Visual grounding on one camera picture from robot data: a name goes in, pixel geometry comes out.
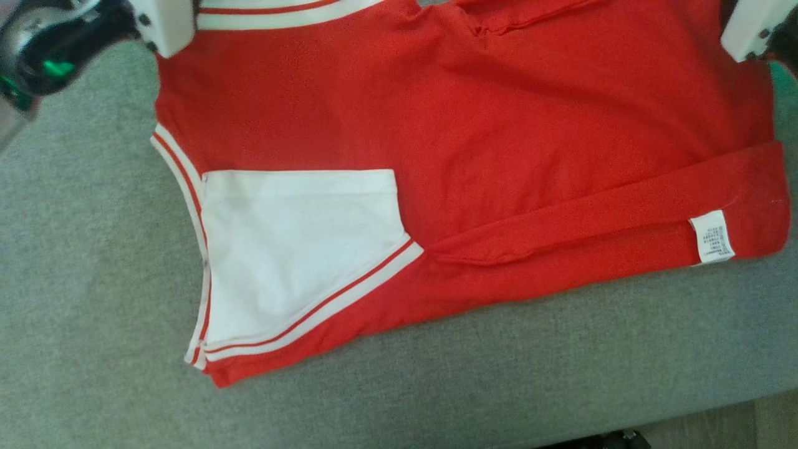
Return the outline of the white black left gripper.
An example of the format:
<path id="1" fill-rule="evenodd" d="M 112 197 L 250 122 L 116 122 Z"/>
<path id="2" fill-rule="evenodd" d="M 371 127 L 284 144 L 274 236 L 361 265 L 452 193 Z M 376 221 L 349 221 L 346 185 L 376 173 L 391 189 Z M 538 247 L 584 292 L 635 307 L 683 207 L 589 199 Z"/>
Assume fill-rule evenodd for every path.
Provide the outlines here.
<path id="1" fill-rule="evenodd" d="M 76 80 L 129 40 L 163 57 L 196 31 L 198 0 L 0 0 L 0 116 L 31 116 L 38 99 Z"/>

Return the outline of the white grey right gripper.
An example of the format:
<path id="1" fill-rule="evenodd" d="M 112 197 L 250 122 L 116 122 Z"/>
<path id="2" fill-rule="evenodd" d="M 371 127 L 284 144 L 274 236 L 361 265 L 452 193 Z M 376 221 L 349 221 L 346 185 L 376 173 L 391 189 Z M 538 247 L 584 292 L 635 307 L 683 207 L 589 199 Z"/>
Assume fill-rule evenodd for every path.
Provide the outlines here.
<path id="1" fill-rule="evenodd" d="M 724 0 L 721 45 L 737 63 L 774 60 L 798 79 L 798 0 Z"/>

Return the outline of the red white basketball jersey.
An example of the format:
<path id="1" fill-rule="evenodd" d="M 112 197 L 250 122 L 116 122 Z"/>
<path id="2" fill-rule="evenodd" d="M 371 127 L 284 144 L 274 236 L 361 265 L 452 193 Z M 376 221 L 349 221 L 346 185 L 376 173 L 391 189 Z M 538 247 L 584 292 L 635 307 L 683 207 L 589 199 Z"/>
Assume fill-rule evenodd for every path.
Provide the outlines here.
<path id="1" fill-rule="evenodd" d="M 362 336 L 789 238 L 769 68 L 724 0 L 200 0 L 152 145 L 227 387 Z"/>

